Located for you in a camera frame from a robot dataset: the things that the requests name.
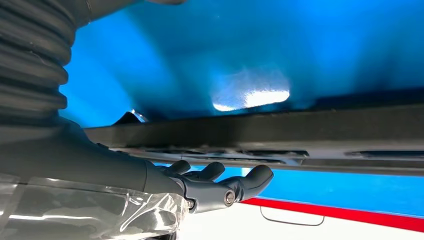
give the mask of clear plastic wrap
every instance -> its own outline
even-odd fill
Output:
[[[188,213],[177,194],[0,174],[0,240],[141,240],[175,232]]]

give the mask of robotic hand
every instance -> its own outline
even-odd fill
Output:
[[[201,171],[187,172],[190,168],[184,160],[169,167],[159,167],[183,189],[190,213],[224,209],[250,199],[262,192],[274,176],[269,167],[258,165],[244,177],[233,176],[214,182],[225,171],[222,163],[212,162]]]

